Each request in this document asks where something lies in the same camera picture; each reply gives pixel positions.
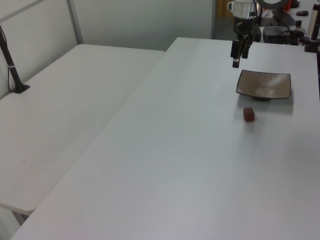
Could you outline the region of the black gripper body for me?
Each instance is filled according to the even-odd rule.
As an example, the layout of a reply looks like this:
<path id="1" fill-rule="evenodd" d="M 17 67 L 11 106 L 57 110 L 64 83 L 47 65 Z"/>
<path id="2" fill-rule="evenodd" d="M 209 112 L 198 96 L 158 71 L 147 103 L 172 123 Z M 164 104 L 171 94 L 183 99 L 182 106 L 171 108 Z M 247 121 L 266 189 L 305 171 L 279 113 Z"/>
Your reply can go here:
<path id="1" fill-rule="evenodd" d="M 256 18 L 234 18 L 234 32 L 237 35 L 234 40 L 234 47 L 240 47 L 246 40 L 250 44 L 259 42 L 259 26 L 257 25 Z"/>

